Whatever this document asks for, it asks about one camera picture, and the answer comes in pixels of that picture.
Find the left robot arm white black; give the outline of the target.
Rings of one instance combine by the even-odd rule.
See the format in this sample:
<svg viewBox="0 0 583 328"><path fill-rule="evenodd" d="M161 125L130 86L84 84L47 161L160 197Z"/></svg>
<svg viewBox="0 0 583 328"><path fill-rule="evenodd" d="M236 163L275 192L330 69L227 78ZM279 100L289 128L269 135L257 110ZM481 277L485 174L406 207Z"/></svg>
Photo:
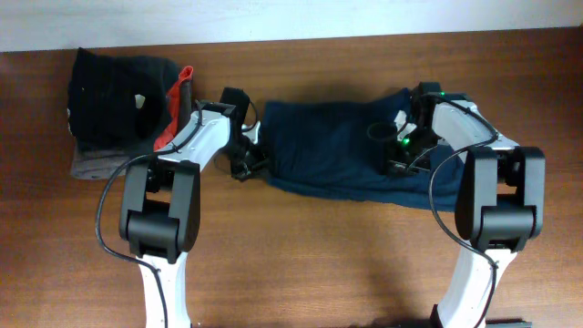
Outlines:
<svg viewBox="0 0 583 328"><path fill-rule="evenodd" d="M200 173L223 150L242 154L259 140L244 105L196 104L154 159L128 167L119 234L140 269L146 326L190 327L186 267L200 226Z"/></svg>

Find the navy blue garment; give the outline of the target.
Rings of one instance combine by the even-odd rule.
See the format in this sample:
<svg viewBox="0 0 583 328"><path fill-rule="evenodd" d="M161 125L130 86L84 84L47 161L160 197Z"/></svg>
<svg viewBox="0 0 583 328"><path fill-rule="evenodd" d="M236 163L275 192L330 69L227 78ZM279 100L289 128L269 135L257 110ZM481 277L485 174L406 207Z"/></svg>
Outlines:
<svg viewBox="0 0 583 328"><path fill-rule="evenodd" d="M453 211L464 165L448 158L450 147L429 153L431 165L442 167L435 177L388 177L381 172L384 146L366 130L410 109L406 88L370 102L267 102L260 127L269 155L267 183L302 196Z"/></svg>

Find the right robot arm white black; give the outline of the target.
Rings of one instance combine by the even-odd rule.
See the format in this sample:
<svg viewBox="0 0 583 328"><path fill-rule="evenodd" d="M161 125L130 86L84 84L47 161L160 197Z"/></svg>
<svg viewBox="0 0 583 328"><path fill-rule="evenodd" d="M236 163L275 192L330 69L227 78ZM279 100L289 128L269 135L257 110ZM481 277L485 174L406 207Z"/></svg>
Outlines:
<svg viewBox="0 0 583 328"><path fill-rule="evenodd" d="M546 159L536 147L521 147L494 128L463 93L449 94L437 82L422 82L410 94L410 110L394 119L384 142L384 174L426 172L434 181L440 165L429 153L448 144L463 164L455 204L455 231L435 217L459 244L452 281L428 319L413 327L487 327L488 308L509 264L543 227Z"/></svg>

